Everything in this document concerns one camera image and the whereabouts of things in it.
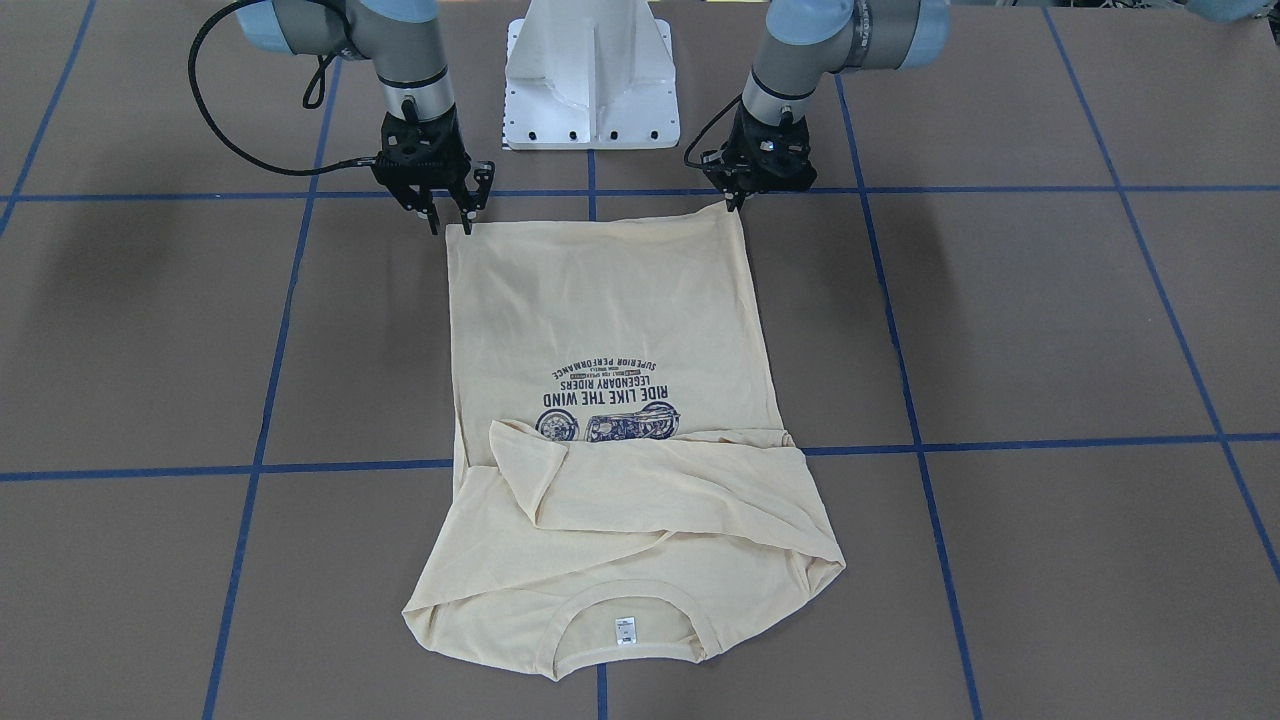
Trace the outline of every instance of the t-shirt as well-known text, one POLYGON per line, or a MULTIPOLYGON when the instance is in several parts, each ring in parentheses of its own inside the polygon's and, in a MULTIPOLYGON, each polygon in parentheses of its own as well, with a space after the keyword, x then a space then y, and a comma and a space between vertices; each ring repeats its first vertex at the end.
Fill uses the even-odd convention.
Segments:
POLYGON ((454 501, 404 619, 559 679, 701 661, 844 569, 778 416, 736 214, 451 227, 454 501))

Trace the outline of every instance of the printed graphic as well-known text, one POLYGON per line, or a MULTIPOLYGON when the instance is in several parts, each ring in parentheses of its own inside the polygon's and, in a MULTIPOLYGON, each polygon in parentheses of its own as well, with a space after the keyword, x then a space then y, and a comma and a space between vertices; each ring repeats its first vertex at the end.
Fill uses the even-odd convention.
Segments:
POLYGON ((676 434, 678 427, 680 413, 671 404, 650 402, 637 413, 594 415, 586 424, 586 441, 667 439, 676 434))
POLYGON ((547 439, 568 442, 577 437, 577 420, 564 410, 553 407, 538 419, 538 432, 547 439))
POLYGON ((658 365, 635 357, 594 357, 552 373, 556 387, 543 393, 543 407, 631 405, 667 400, 669 391, 653 377, 658 365))

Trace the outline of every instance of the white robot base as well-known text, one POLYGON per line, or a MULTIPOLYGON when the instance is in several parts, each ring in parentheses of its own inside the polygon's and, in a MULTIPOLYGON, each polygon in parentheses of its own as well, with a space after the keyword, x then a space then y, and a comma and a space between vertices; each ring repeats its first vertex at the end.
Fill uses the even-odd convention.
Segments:
POLYGON ((644 0, 534 0, 507 32, 503 146, 643 150, 680 142, 671 26, 644 0))

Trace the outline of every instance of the cream t-shirt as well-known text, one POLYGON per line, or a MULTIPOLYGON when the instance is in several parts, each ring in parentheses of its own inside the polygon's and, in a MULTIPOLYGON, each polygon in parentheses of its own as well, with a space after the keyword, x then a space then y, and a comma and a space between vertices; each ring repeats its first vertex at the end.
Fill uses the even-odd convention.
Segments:
POLYGON ((736 214, 447 245, 454 502, 403 611, 424 647, 552 679, 698 662, 844 569, 778 416, 736 214))

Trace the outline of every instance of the blue tape line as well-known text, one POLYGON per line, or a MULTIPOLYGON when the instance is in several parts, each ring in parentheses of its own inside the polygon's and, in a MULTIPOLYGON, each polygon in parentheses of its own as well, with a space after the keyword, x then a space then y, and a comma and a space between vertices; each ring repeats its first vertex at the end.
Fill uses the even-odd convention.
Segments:
POLYGON ((650 188, 650 190, 593 190, 595 195, 602 197, 653 197, 653 196, 676 196, 676 195, 721 195, 721 191, 714 187, 676 187, 669 190, 650 188))
POLYGON ((1120 174, 1116 172, 1115 163, 1111 161, 1111 152, 1107 151, 1107 143, 1102 140, 1102 131, 1098 129, 1098 123, 1093 117, 1093 110, 1089 108, 1089 101, 1084 97, 1084 90, 1080 87, 1080 81, 1075 76, 1075 68, 1071 65, 1071 58, 1066 53, 1066 46, 1062 44, 1062 37, 1057 32, 1057 26, 1053 24, 1053 18, 1050 15, 1048 8, 1041 8, 1041 14, 1044 15, 1044 22, 1048 24, 1050 33, 1053 36, 1053 44, 1057 45, 1057 51, 1062 56, 1062 64, 1066 67, 1066 74, 1071 79, 1071 87, 1075 88, 1075 96, 1080 100, 1080 108, 1084 109, 1084 117, 1089 120, 1089 128, 1093 131, 1093 138, 1098 143, 1098 150, 1102 151, 1102 159, 1106 161, 1107 172, 1111 173, 1111 181, 1115 183, 1115 191, 1120 195, 1120 202, 1124 205, 1125 215, 1129 218, 1129 227, 1133 229, 1133 236, 1138 241, 1138 249, 1142 250, 1142 258, 1147 263, 1147 272, 1151 273, 1151 282, 1156 286, 1156 293, 1160 296, 1160 302, 1164 305, 1165 314, 1169 316, 1169 324, 1174 329, 1174 336, 1178 337, 1178 345, 1183 350, 1183 357, 1187 360, 1187 366, 1192 372, 1192 379, 1196 380, 1196 388, 1199 391, 1201 400, 1204 402, 1204 411, 1208 414, 1210 423, 1213 425, 1213 433, 1216 434, 1219 443, 1222 446, 1222 455, 1226 456, 1226 464, 1231 469, 1231 475, 1235 478, 1235 486, 1240 491, 1240 497, 1244 500, 1244 506, 1249 511, 1249 518, 1253 520, 1253 529, 1258 533, 1258 539, 1262 542, 1262 550, 1266 552, 1267 560, 1271 562, 1271 571, 1275 574, 1276 580, 1280 580, 1280 557, 1276 557, 1275 546, 1271 544, 1271 537, 1267 534, 1266 525, 1262 523, 1262 515, 1258 514, 1257 505, 1253 502, 1253 495, 1249 492, 1249 487, 1244 482, 1244 475, 1240 473, 1240 466, 1235 461, 1235 452, 1231 451, 1231 445, 1228 442, 1226 433, 1222 429, 1222 421, 1217 416, 1217 410, 1213 409, 1213 401, 1210 398, 1208 387, 1204 384, 1204 378, 1201 377, 1199 366, 1197 366, 1196 357, 1192 355, 1190 343, 1187 342, 1187 336, 1183 333, 1181 323, 1178 322, 1178 315, 1174 313, 1174 304, 1169 300, 1169 293, 1165 292, 1165 283, 1160 279, 1160 270, 1156 268, 1156 260, 1151 255, 1151 250, 1147 247, 1147 238, 1143 236, 1142 227, 1138 224, 1138 217, 1134 214, 1133 205, 1129 202, 1129 195, 1120 183, 1120 174))
POLYGON ((1217 436, 1153 436, 1076 439, 1028 439, 996 442, 924 443, 925 452, 980 452, 988 450, 1061 450, 1078 447, 1140 447, 1149 445, 1197 445, 1217 442, 1217 436))
POLYGON ((353 460, 340 462, 276 462, 264 465, 205 465, 183 468, 104 468, 88 470, 15 470, 0 473, 0 483, 42 480, 110 480, 136 478, 189 478, 218 475, 278 475, 282 473, 349 473, 379 470, 434 470, 452 468, 448 457, 419 460, 353 460))
POLYGON ((353 462, 278 462, 262 465, 264 475, 278 475, 282 473, 351 473, 366 470, 434 470, 439 468, 452 468, 453 460, 444 457, 438 460, 364 460, 353 462))
POLYGON ((20 202, 155 202, 201 200, 306 200, 306 192, 140 192, 100 195, 23 195, 20 202))
POLYGON ((1125 192, 1280 192, 1280 184, 1126 184, 1125 192))
POLYGON ((72 42, 72 50, 67 55, 63 74, 58 77, 58 85, 54 86, 54 95, 49 99, 45 114, 40 118, 40 126, 36 128, 36 137, 32 138, 31 146, 27 149, 27 159, 23 160, 22 170, 18 172, 18 181, 9 193, 9 201, 4 204, 4 214, 0 215, 0 237, 4 236, 5 228, 9 227, 9 218, 13 217, 13 209, 18 199, 22 197, 22 187, 27 184, 27 176, 31 173, 31 165, 36 161, 36 152, 40 151, 40 143, 45 141, 45 132, 49 129, 49 122, 54 118, 54 110, 58 109, 58 101, 63 97, 67 78, 72 76, 72 68, 76 67, 76 59, 79 58, 79 49, 84 44, 84 36, 88 33, 88 22, 93 17, 93 8, 96 6, 97 0, 88 0, 88 5, 84 6, 84 17, 81 18, 81 27, 76 31, 76 41, 72 42))
POLYGON ((252 471, 252 465, 210 465, 205 468, 108 468, 101 470, 32 470, 0 473, 0 483, 247 475, 252 471))
POLYGON ((952 192, 1115 192, 1110 184, 991 184, 991 186, 964 186, 964 184, 932 184, 932 186, 884 186, 868 187, 870 195, 942 195, 952 192))
POLYGON ((227 641, 232 633, 232 614, 236 611, 236 596, 239 592, 241 568, 244 565, 244 550, 248 547, 248 529, 253 521, 253 503, 257 500, 257 473, 250 475, 244 489, 244 507, 241 510, 239 532, 236 536, 236 555, 232 557, 230 580, 227 583, 227 598, 223 601, 223 619, 218 625, 218 646, 214 648, 214 666, 209 671, 209 689, 205 691, 205 710, 201 717, 212 720, 214 705, 218 702, 218 685, 223 679, 223 661, 227 659, 227 641))
MULTIPOLYGON (((338 96, 338 83, 342 79, 342 65, 339 60, 333 65, 333 82, 329 87, 329 102, 325 105, 324 120, 320 124, 320 138, 316 141, 315 164, 324 159, 325 142, 329 138, 329 126, 333 119, 334 99, 338 96)), ((284 346, 289 338, 289 319, 293 310, 293 292, 298 284, 298 274, 302 268, 302 255, 307 246, 307 233, 311 231, 311 213, 315 208, 315 192, 320 182, 320 176, 311 177, 306 208, 302 210, 302 225, 298 228, 298 242, 293 251, 293 265, 289 269, 289 288, 284 295, 284 309, 280 313, 280 331, 275 341, 275 357, 271 360, 271 377, 266 384, 266 400, 262 402, 262 425, 257 437, 257 447, 253 451, 253 465, 261 466, 266 456, 266 441, 271 430, 271 414, 275 406, 275 392, 280 382, 280 368, 284 364, 284 346)), ((232 618, 236 614, 236 596, 239 591, 241 570, 244 566, 244 552, 248 546, 248 532, 253 523, 253 505, 257 501, 257 484, 260 471, 255 471, 248 478, 248 488, 244 492, 244 510, 241 514, 239 534, 236 539, 236 556, 232 560, 232 575, 227 584, 227 601, 223 605, 223 620, 218 629, 218 646, 214 650, 214 665, 209 671, 209 689, 205 693, 204 720, 212 720, 214 707, 218 703, 218 687, 223 676, 223 661, 227 659, 227 642, 230 637, 232 618)))
POLYGON ((1226 436, 1230 442, 1280 442, 1280 433, 1236 433, 1226 436))
POLYGON ((809 457, 822 457, 826 455, 896 455, 904 452, 915 452, 914 445, 852 445, 852 446, 824 446, 824 447, 801 447, 809 457))
POLYGON ((595 150, 586 151, 586 218, 595 222, 595 150))
MULTIPOLYGON (((1147 184, 1126 186, 1126 192, 1280 192, 1280 184, 1147 184)), ((1038 193, 1038 192, 1115 192, 1114 184, 991 184, 991 186, 883 186, 867 187, 810 187, 804 192, 772 192, 803 197, 805 195, 946 195, 946 193, 1038 193)), ((593 191, 584 190, 494 190, 494 197, 590 197, 593 191)), ((716 188, 675 187, 639 190, 594 191, 596 197, 669 197, 685 195, 719 195, 716 188)), ((433 192, 436 197, 448 197, 445 191, 433 192)), ((168 193, 88 193, 88 195, 18 195, 8 196, 9 202, 146 202, 146 201, 205 201, 205 200, 306 200, 310 192, 168 192, 168 193)), ((320 190, 315 197, 324 200, 385 200, 388 195, 372 190, 320 190)))
POLYGON ((955 578, 951 575, 951 559, 947 553, 946 538, 942 533, 942 519, 938 516, 938 505, 933 495, 933 480, 929 477, 929 464, 924 454, 924 443, 920 438, 920 425, 915 416, 915 401, 911 398, 911 382, 906 373, 906 357, 902 354, 902 345, 897 333, 897 322, 893 318, 893 300, 890 297, 888 281, 884 275, 884 263, 881 259, 879 242, 876 237, 876 222, 872 218, 870 196, 867 195, 867 181, 863 177, 863 164, 858 156, 858 140, 854 135, 854 122, 849 113, 849 102, 845 99, 845 83, 836 76, 836 94, 840 97, 840 109, 845 119, 845 133, 849 138, 849 154, 854 163, 854 176, 858 178, 858 197, 863 206, 863 218, 867 222, 867 238, 870 243, 872 260, 876 264, 876 281, 881 286, 884 299, 884 320, 888 324, 890 341, 893 343, 893 354, 897 356, 897 370, 902 380, 902 401, 906 405, 906 419, 911 425, 911 442, 915 448, 915 460, 920 470, 920 484, 924 491, 924 500, 929 507, 929 524, 933 528, 933 544, 938 553, 938 565, 942 569, 942 585, 946 589, 947 605, 951 609, 951 625, 955 629, 956 648, 960 652, 960 664, 964 670, 965 687, 969 691, 969 706, 974 720, 982 720, 982 701, 978 697, 978 682, 973 674, 973 662, 969 660, 969 641, 964 632, 964 619, 960 615, 960 600, 956 596, 955 578))
MULTIPOLYGON (((1229 442, 1280 442, 1280 433, 1236 433, 1228 434, 1229 442)), ((849 456, 849 455, 906 455, 923 450, 934 452, 984 452, 1001 450, 1057 450, 1083 447, 1140 447, 1151 445, 1204 445, 1219 442, 1217 436, 1149 436, 1114 438, 1066 438, 1066 439, 1011 439, 987 442, 934 442, 915 445, 850 445, 814 446, 800 450, 809 457, 849 456)), ((448 457, 413 460, 347 460, 333 462, 276 462, 262 465, 207 465, 182 468, 105 468, 88 470, 17 470, 0 473, 0 483, 22 483, 38 480, 106 480, 129 478, 180 478, 198 475, 278 475, 284 473, 348 473, 378 470, 434 470, 453 466, 448 457)))
POLYGON ((595 666, 595 717, 609 720, 609 670, 603 662, 595 666))

